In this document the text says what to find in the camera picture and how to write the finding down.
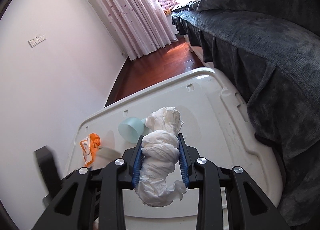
plastic cup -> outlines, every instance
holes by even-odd
[[[144,123],[136,117],[129,117],[118,125],[121,137],[130,143],[137,143],[143,131]]]

bed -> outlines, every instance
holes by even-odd
[[[320,204],[320,15],[313,0],[196,0],[173,24],[248,104],[256,137],[284,164],[278,209],[299,229]]]

pink patterned curtain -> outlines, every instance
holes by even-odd
[[[131,60],[177,41],[157,0],[96,0]]]

plastic container lid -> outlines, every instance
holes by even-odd
[[[79,141],[97,133],[101,144],[114,141],[121,153],[132,144],[126,142],[117,125],[129,117],[142,119],[161,107],[174,106],[184,121],[181,133],[187,145],[196,147],[201,156],[217,166],[231,169],[239,165],[257,182],[275,206],[282,194],[282,178],[270,147],[254,138],[246,103],[239,92],[217,69],[198,68],[128,96],[87,118],[79,127],[71,146],[64,175],[83,165]],[[180,179],[179,163],[167,177],[167,183]],[[222,188],[225,229],[227,205]],[[194,230],[198,190],[188,190],[181,201],[162,208],[143,205],[132,190],[123,191],[127,229]]]

electrical outlet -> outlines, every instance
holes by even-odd
[[[35,45],[39,44],[39,40],[37,39],[37,37],[29,39],[28,41],[29,41],[31,47],[34,47]]]
[[[39,42],[45,40],[45,36],[43,34],[41,34],[41,33],[36,35],[36,38],[39,40]]]

